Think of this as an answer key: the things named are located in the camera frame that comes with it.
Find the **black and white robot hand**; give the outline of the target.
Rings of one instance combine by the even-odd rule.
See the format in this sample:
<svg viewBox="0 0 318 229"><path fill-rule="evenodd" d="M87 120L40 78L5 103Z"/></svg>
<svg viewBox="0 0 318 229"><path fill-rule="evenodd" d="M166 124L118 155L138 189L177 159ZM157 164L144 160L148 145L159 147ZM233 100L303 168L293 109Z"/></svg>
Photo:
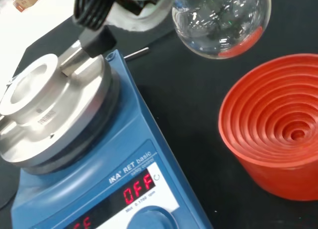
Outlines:
<svg viewBox="0 0 318 229"><path fill-rule="evenodd" d="M158 26L175 0L75 0L73 20L93 31L113 25L127 31L145 32Z"/></svg>

